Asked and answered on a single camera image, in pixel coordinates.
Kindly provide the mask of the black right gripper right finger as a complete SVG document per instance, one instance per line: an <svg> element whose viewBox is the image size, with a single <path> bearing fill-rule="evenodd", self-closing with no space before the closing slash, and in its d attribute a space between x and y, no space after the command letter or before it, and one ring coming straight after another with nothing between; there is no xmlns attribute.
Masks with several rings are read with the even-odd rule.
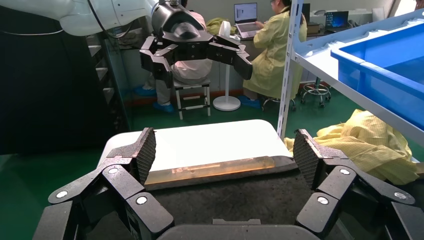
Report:
<svg viewBox="0 0 424 240"><path fill-rule="evenodd" d="M298 226L324 239L344 212L378 239L423 239L424 211L415 198L362 171L341 150L320 145L298 129L293 159L312 190L296 218Z"/></svg>

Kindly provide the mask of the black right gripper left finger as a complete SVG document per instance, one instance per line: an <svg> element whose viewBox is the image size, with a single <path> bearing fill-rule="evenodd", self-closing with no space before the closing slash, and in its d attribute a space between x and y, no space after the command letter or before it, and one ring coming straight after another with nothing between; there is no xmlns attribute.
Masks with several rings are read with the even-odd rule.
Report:
<svg viewBox="0 0 424 240"><path fill-rule="evenodd" d="M102 217L116 212L136 240L156 240L174 226L173 216L145 188L156 157L155 130L112 149L93 171L48 197L35 240L84 240Z"/></svg>

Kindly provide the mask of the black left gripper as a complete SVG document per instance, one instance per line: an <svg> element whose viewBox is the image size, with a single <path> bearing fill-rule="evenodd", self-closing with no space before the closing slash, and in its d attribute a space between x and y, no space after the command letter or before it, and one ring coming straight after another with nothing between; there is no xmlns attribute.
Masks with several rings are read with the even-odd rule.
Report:
<svg viewBox="0 0 424 240"><path fill-rule="evenodd" d="M244 80L251 79L253 65L245 45L223 35L213 37L181 4L160 1L151 23L154 36L148 36L139 50L141 67L168 89L174 81L171 66L178 61L208 58L233 66Z"/></svg>

